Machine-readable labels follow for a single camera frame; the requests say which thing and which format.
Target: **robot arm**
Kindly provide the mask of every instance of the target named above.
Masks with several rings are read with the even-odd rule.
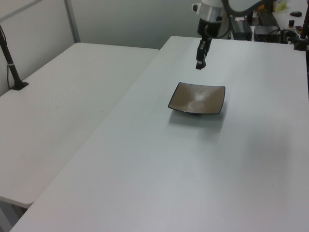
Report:
[[[200,17],[197,32],[202,36],[197,49],[197,69],[203,69],[206,66],[205,58],[211,40],[219,38],[217,36],[225,11],[228,16],[246,16],[260,5],[269,2],[273,0],[202,0],[200,4],[193,4],[193,11]]]

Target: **brown plate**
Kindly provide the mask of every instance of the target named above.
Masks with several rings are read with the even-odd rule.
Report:
[[[220,113],[225,86],[200,86],[180,82],[170,99],[169,108],[197,115]]]

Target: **black cable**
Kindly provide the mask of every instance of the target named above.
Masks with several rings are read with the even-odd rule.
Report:
[[[225,10],[227,12],[229,12],[230,15],[233,15],[235,17],[243,17],[243,16],[246,16],[246,15],[252,13],[259,6],[261,6],[263,4],[266,4],[266,3],[272,3],[274,0],[261,0],[258,3],[254,4],[252,7],[248,8],[248,9],[246,9],[244,11],[241,11],[241,12],[234,11],[230,7],[229,0],[221,0],[221,1],[222,1],[222,4],[223,4]]]
[[[9,65],[7,65],[7,76],[6,76],[6,80],[7,80],[7,82],[8,82],[8,88],[9,88],[9,90],[10,90],[11,87],[10,87],[10,83],[9,83]]]
[[[267,35],[271,34],[271,33],[274,33],[276,32],[275,34],[277,34],[279,31],[281,31],[280,29],[275,29],[275,30],[272,30],[270,33],[268,33]]]
[[[210,38],[212,38],[212,39],[220,39],[220,38],[226,36],[226,34],[228,34],[229,31],[231,30],[231,26],[232,26],[231,16],[229,15],[228,12],[227,12],[227,15],[228,15],[228,29],[227,29],[227,31],[226,31],[223,35],[220,35],[220,36],[217,36],[217,37],[214,37],[214,36],[212,36],[212,35],[209,35],[209,34],[207,33],[207,27],[208,27],[208,25],[207,25],[207,26],[205,27],[205,29],[204,29],[205,35],[208,36],[208,37],[210,37]]]

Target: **black box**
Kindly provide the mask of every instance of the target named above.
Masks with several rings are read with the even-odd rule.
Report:
[[[254,28],[254,41],[279,43],[280,31],[276,26],[256,26]]]
[[[252,30],[247,21],[232,21],[232,33],[234,40],[248,40],[252,39]]]

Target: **white table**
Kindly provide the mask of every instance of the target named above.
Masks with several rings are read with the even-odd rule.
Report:
[[[287,28],[289,25],[289,20],[291,19],[295,21],[294,26],[303,26],[307,7],[308,4],[306,0],[289,0],[286,10],[273,12],[273,15],[275,16],[280,29]],[[293,11],[300,11],[302,16],[290,16],[290,13]]]
[[[198,43],[169,39],[12,232],[309,231],[305,53],[213,40],[199,71]],[[223,111],[172,111],[179,82]]]
[[[28,208],[157,54],[77,43],[0,98],[0,200]]]

